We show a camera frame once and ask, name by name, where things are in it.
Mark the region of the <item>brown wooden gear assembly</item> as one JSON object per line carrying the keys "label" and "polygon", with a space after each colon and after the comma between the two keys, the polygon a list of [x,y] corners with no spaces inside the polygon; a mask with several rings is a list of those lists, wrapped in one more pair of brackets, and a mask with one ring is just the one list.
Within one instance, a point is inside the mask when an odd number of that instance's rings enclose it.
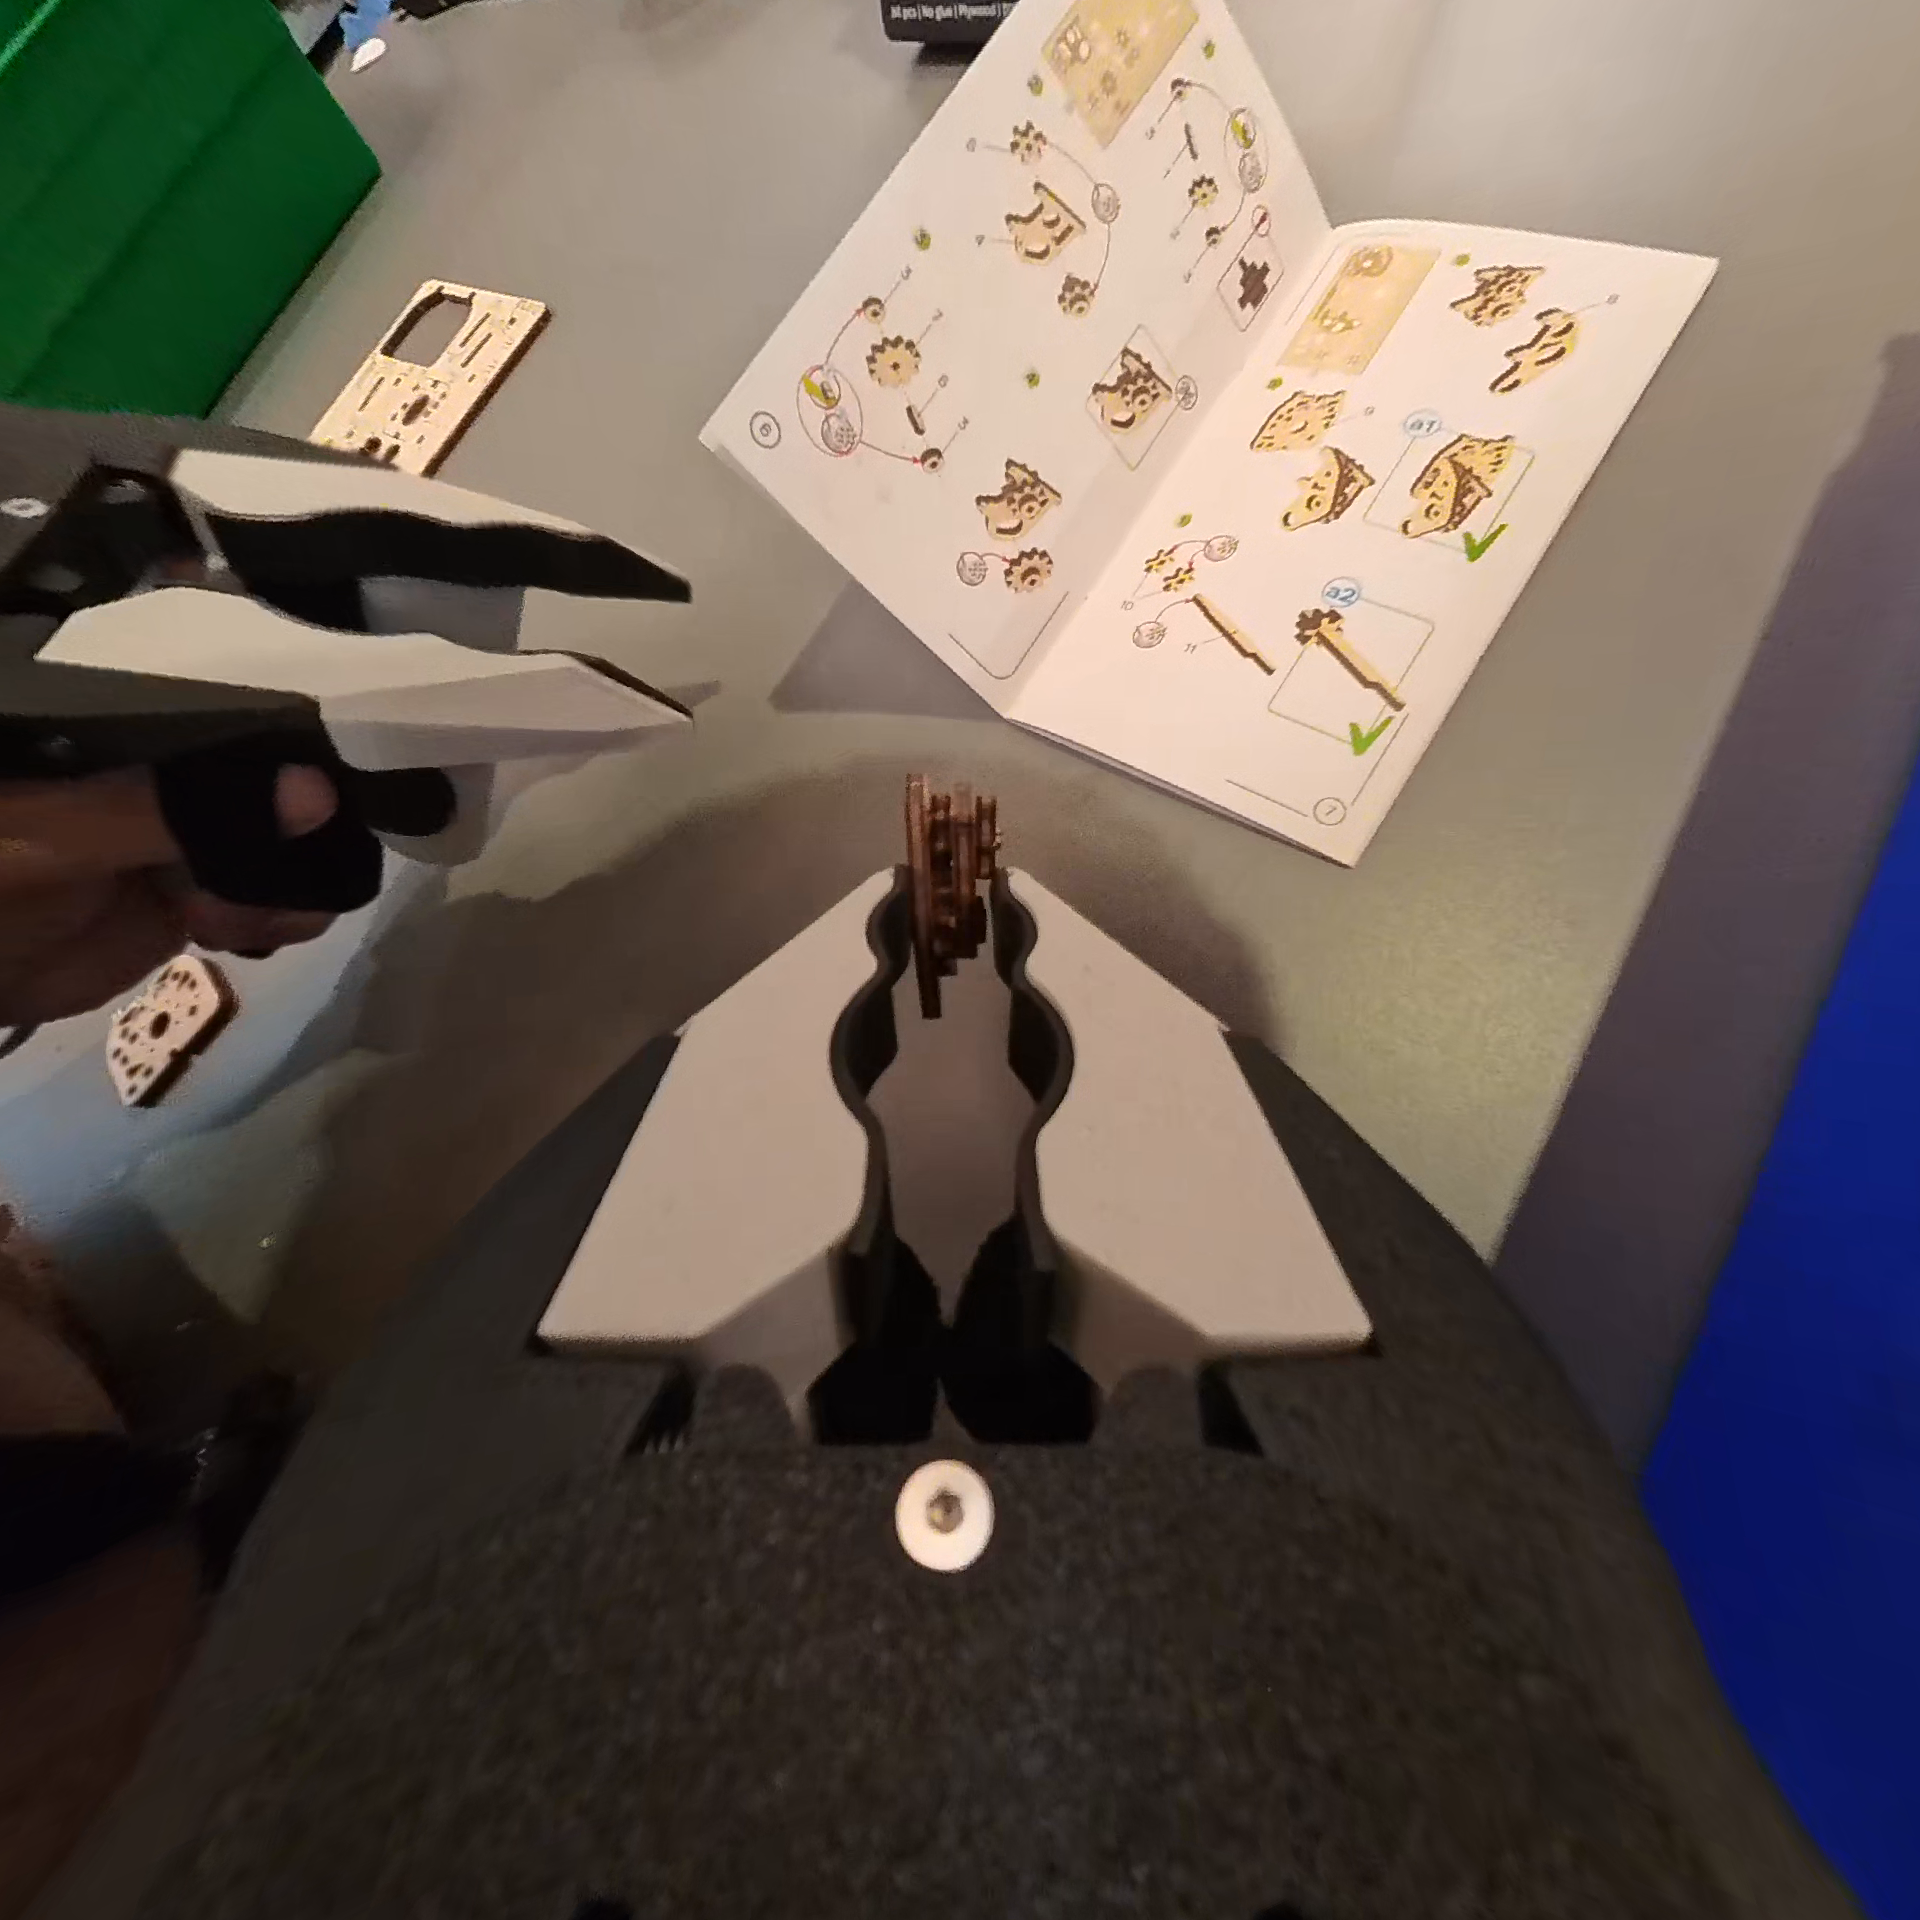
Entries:
{"label": "brown wooden gear assembly", "polygon": [[978,957],[990,933],[999,802],[969,784],[937,787],[927,774],[912,774],[904,831],[916,989],[922,1015],[938,1020],[945,981]]}

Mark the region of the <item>green box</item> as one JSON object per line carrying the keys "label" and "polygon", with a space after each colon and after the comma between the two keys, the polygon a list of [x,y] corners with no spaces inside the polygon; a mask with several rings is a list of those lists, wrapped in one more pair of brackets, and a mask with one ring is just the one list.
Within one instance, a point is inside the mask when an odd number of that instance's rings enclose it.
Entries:
{"label": "green box", "polygon": [[2,398],[203,420],[380,178],[269,1],[2,5]]}

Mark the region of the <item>person's brown clothing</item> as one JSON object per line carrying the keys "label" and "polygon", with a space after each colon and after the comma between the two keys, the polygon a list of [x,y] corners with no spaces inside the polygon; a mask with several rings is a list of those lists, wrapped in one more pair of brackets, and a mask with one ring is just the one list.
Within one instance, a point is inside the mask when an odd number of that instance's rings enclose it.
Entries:
{"label": "person's brown clothing", "polygon": [[[2,1211],[2,1437],[132,1437],[13,1207]],[[185,1509],[33,1594],[2,1597],[2,1914],[25,1916],[137,1764],[198,1641]]]}

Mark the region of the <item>small wooden perforated plate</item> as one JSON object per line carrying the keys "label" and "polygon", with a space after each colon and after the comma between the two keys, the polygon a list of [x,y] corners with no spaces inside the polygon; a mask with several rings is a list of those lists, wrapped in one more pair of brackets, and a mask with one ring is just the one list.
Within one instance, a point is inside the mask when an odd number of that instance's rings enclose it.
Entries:
{"label": "small wooden perforated plate", "polygon": [[170,957],[108,1015],[105,1065],[117,1101],[156,1106],[236,1013],[238,995],[218,962],[197,950]]}

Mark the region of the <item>white instruction booklet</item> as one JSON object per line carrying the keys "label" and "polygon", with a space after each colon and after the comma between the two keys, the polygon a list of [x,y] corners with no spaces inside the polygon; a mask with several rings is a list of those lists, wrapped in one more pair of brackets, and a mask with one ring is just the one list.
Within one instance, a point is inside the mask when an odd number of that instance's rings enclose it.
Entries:
{"label": "white instruction booklet", "polygon": [[1716,269],[1333,223],[1227,3],[1018,3],[703,444],[1009,724],[1354,868]]}

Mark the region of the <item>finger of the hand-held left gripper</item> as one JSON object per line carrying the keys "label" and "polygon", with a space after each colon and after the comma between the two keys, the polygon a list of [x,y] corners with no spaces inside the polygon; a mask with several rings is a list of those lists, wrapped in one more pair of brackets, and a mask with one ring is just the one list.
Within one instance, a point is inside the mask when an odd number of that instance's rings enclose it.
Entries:
{"label": "finger of the hand-held left gripper", "polygon": [[363,780],[375,833],[441,868],[475,862],[528,785],[694,724],[607,660],[324,627],[215,588],[74,611],[36,649],[36,689],[72,717],[315,724]]}
{"label": "finger of the hand-held left gripper", "polygon": [[198,543],[164,564],[164,593],[275,660],[519,663],[533,591],[692,600],[622,539],[376,462],[189,449],[170,482]]}

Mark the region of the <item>wooden cut-out part sheet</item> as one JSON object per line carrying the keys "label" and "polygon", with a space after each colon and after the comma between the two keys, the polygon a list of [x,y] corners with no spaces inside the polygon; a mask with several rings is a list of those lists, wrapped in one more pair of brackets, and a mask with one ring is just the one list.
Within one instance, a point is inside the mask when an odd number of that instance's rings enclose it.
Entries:
{"label": "wooden cut-out part sheet", "polygon": [[[400,347],[430,315],[451,311],[452,331],[425,357]],[[542,299],[429,278],[307,441],[413,475],[436,475],[505,380],[551,323]]]}

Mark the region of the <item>person's left hand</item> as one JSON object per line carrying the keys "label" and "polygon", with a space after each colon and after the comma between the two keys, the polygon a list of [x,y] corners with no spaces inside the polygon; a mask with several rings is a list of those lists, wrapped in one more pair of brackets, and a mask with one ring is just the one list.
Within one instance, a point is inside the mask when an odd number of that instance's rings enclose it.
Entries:
{"label": "person's left hand", "polygon": [[117,1002],[185,947],[271,955],[333,924],[204,892],[146,766],[2,785],[7,1038]]}

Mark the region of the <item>black glossy object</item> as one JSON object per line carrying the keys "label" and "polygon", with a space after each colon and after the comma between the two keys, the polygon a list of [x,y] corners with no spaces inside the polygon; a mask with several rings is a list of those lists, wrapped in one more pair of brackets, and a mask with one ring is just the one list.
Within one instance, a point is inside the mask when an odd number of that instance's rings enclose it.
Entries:
{"label": "black glossy object", "polygon": [[2,1599],[34,1594],[191,1506],[193,1452],[118,1429],[2,1437]]}

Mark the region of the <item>black printed box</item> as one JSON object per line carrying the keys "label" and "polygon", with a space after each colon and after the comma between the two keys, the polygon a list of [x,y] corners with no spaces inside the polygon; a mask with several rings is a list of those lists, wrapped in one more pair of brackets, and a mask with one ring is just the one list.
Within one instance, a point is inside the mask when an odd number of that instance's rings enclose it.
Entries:
{"label": "black printed box", "polygon": [[978,57],[1003,23],[1014,20],[1020,53],[1041,47],[1057,3],[1033,1],[878,1],[876,20],[888,45],[916,67],[951,67]]}

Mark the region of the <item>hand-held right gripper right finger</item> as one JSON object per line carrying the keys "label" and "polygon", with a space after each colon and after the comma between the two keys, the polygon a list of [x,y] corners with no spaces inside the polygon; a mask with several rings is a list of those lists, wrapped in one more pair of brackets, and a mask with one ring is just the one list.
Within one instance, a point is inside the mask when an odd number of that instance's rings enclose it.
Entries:
{"label": "hand-held right gripper right finger", "polygon": [[992,941],[1033,1116],[987,1240],[987,1429],[1093,1432],[1143,1371],[1364,1351],[1231,1029],[1027,871],[992,884]]}

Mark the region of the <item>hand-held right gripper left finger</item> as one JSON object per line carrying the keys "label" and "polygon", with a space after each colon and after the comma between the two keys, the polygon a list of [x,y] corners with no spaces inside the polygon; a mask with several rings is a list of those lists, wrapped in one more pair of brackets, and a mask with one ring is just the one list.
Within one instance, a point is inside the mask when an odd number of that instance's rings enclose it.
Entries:
{"label": "hand-held right gripper left finger", "polygon": [[920,1263],[873,1107],[908,962],[908,879],[880,869],[682,1022],[540,1313],[546,1350],[747,1366],[817,1432],[832,1369],[918,1395]]}

